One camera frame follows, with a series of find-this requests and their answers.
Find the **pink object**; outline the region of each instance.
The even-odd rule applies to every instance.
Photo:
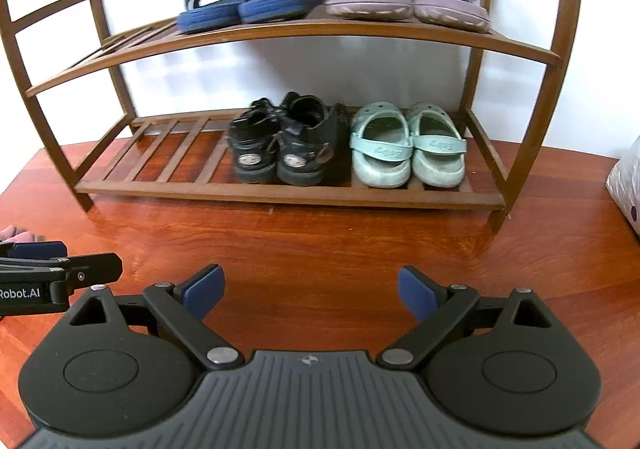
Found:
[[[326,0],[326,10],[338,17],[402,20],[412,16],[411,0]]]
[[[4,231],[0,231],[0,243],[36,243],[44,241],[44,236],[36,236],[22,227],[10,225]]]
[[[481,6],[462,0],[414,0],[415,16],[425,23],[473,32],[489,31],[489,15]]]

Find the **black sneaker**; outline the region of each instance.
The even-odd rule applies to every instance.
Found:
[[[331,107],[313,95],[289,92],[278,108],[278,178],[298,186],[322,181],[329,161],[346,143],[349,122],[342,104]]]
[[[242,182],[264,183],[275,180],[280,121],[267,98],[251,103],[231,121],[228,143],[234,155],[234,171]]]

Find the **logo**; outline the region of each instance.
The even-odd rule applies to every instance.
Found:
[[[260,163],[261,159],[259,154],[243,154],[239,156],[238,163],[240,165],[256,165]]]
[[[44,302],[44,291],[40,285],[30,285],[28,283],[14,283],[0,286],[0,300],[2,301],[31,301]]]
[[[284,163],[289,167],[304,167],[306,165],[306,160],[304,158],[300,158],[300,156],[294,154],[286,154],[284,156]]]
[[[429,147],[435,147],[437,149],[453,151],[453,145],[447,142],[438,142],[437,140],[431,140]]]
[[[306,364],[307,366],[313,366],[314,364],[317,364],[319,360],[320,359],[318,359],[315,355],[309,354],[302,357],[300,359],[300,362]]]
[[[379,145],[374,152],[377,153],[378,155],[382,155],[382,156],[385,156],[387,158],[398,158],[399,159],[401,157],[400,151],[394,151],[394,150],[391,150],[391,149],[385,149],[381,145]]]

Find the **wooden floor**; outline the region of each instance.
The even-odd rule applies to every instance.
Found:
[[[513,158],[513,145],[497,148]],[[79,161],[89,149],[67,152]],[[84,214],[40,152],[0,196],[0,228],[29,227],[65,241],[71,254],[117,252],[125,265],[113,285],[120,293],[180,282],[220,263],[226,296],[206,323],[245,353],[376,353],[414,324],[396,295],[396,274],[407,263],[444,285],[467,283],[487,295],[531,286],[602,372],[590,434],[607,448],[629,449],[640,440],[640,243],[604,188],[613,163],[543,149],[494,237],[482,212],[96,196]],[[468,164],[474,189],[485,185],[476,150]],[[32,429],[17,391],[20,366],[55,321],[0,322],[0,440],[9,448]]]

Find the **curved wooden frame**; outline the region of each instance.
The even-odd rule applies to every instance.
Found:
[[[492,212],[490,225],[494,231],[500,229],[508,216],[542,146],[564,82],[580,10],[580,0],[559,0],[552,45],[550,50],[545,50],[507,39],[495,31],[489,34],[477,34],[419,22],[381,23],[338,20],[326,16],[322,8],[318,8],[309,17],[300,21],[243,25],[197,35],[178,34],[175,21],[171,19],[111,36],[102,0],[88,0],[100,37],[100,48],[52,79],[32,85],[18,48],[16,34],[52,14],[83,1],[85,0],[58,0],[17,20],[11,20],[7,0],[0,0],[0,36],[20,95],[53,164],[83,209],[89,210],[93,205],[88,196],[89,193],[318,205],[486,209]],[[482,5],[488,10],[490,10],[491,1],[481,0]],[[465,179],[457,191],[424,190],[424,185],[415,179],[411,180],[404,190],[372,190],[362,187],[354,177],[351,187],[299,188],[209,183],[225,153],[224,136],[213,149],[196,181],[170,182],[171,175],[187,154],[197,135],[207,130],[222,130],[228,119],[238,111],[205,111],[140,118],[131,102],[120,64],[156,54],[219,42],[321,35],[386,36],[471,47],[460,112],[454,117],[460,129],[468,129],[475,138],[499,192],[474,193],[468,179]],[[472,110],[484,50],[519,56],[545,64],[545,74],[538,98],[511,170],[505,168]],[[56,141],[36,95],[68,80],[105,68],[109,69],[124,114],[98,141],[95,148],[79,163],[78,167],[73,168]],[[95,161],[127,125],[132,129],[133,137],[111,159],[97,178],[85,180],[84,176]],[[127,151],[143,135],[150,132],[158,133],[157,138],[124,180],[107,180]],[[146,162],[172,132],[181,132],[186,135],[162,174],[153,182],[136,181],[136,176]]]

